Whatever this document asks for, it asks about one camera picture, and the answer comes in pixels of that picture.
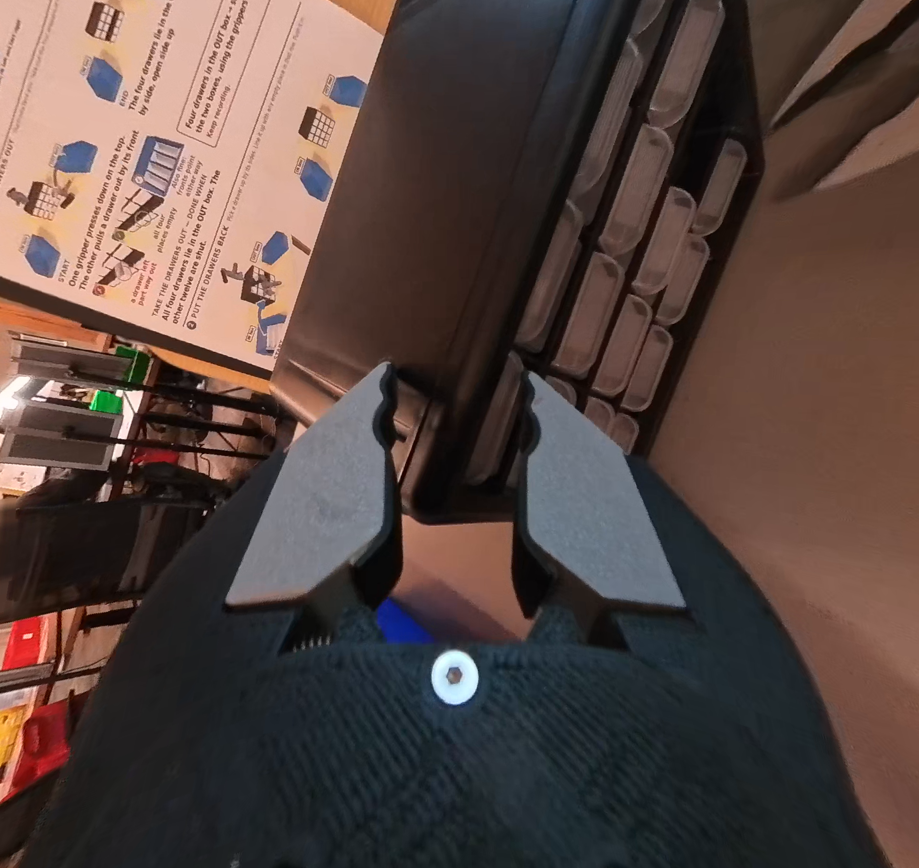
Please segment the black drawer cabinet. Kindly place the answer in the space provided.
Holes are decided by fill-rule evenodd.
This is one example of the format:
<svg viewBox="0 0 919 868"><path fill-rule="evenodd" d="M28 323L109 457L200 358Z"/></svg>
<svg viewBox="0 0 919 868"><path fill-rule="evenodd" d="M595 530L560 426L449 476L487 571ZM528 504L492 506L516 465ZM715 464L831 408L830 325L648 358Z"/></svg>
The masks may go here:
<svg viewBox="0 0 919 868"><path fill-rule="evenodd" d="M309 426L392 364L415 518L509 514L465 472L640 1L394 10L271 384Z"/></svg>

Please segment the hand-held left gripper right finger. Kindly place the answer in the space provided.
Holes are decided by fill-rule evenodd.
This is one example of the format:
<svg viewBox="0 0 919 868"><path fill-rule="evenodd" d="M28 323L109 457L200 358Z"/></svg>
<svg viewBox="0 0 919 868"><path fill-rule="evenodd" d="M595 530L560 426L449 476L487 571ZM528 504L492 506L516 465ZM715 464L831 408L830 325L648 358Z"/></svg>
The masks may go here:
<svg viewBox="0 0 919 868"><path fill-rule="evenodd" d="M578 622L687 604L626 455L545 380L521 380L527 438L516 491L512 584L530 621Z"/></svg>

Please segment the blue plastic bin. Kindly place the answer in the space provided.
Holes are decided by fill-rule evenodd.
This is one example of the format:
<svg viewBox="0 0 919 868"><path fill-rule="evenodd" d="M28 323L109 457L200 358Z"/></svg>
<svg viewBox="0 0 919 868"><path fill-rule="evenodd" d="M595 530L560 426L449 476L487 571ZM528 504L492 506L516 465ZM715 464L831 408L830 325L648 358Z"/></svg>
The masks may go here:
<svg viewBox="0 0 919 868"><path fill-rule="evenodd" d="M374 613L375 623L388 644L430 645L431 633L416 621L394 598L386 598Z"/></svg>

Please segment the red storage crate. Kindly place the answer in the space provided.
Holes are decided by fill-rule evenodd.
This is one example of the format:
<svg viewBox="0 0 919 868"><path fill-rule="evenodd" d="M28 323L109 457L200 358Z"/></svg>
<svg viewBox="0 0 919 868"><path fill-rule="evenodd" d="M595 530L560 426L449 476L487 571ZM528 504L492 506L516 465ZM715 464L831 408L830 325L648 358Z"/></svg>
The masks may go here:
<svg viewBox="0 0 919 868"><path fill-rule="evenodd" d="M2 671L32 667L51 660L56 651L58 617L44 614L1 626Z"/></svg>

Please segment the set of clear cabinet drawers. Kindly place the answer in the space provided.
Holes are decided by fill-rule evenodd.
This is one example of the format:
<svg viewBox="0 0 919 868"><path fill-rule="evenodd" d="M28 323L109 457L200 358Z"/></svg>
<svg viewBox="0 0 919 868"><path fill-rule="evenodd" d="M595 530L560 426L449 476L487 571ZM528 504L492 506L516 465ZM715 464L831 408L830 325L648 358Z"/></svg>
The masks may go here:
<svg viewBox="0 0 919 868"><path fill-rule="evenodd" d="M529 370L649 456L760 182L745 0L641 0L463 484L515 487Z"/></svg>

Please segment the grey metal rack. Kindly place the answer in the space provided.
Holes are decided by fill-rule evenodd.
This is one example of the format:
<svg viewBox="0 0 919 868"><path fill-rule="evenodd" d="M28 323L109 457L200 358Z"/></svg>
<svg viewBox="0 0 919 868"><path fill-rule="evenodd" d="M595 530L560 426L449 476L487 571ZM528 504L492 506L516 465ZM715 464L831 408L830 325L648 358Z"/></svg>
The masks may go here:
<svg viewBox="0 0 919 868"><path fill-rule="evenodd" d="M2 462L39 467L107 470L123 425L123 408L95 411L63 395L64 388L99 392L116 400L131 372L132 359L112 353L49 345L19 338L11 364L26 378L26 398L2 411Z"/></svg>

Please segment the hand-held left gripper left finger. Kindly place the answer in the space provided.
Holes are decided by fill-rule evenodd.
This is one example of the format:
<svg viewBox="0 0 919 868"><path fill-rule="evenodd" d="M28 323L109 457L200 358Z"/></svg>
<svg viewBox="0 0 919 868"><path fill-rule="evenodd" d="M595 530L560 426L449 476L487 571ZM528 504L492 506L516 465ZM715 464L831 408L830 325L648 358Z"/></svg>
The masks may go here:
<svg viewBox="0 0 919 868"><path fill-rule="evenodd" d="M292 444L226 594L229 611L337 616L390 596L403 572L394 381L381 363Z"/></svg>

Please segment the brown cardboard box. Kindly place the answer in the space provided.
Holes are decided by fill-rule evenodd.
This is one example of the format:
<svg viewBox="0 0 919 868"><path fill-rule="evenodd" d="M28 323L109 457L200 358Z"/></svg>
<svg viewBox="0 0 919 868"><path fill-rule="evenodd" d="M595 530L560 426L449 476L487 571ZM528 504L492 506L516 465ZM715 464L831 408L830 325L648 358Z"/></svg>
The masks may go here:
<svg viewBox="0 0 919 868"><path fill-rule="evenodd" d="M860 0L810 62L770 125L808 128L780 199L828 192L917 157L918 0Z"/></svg>

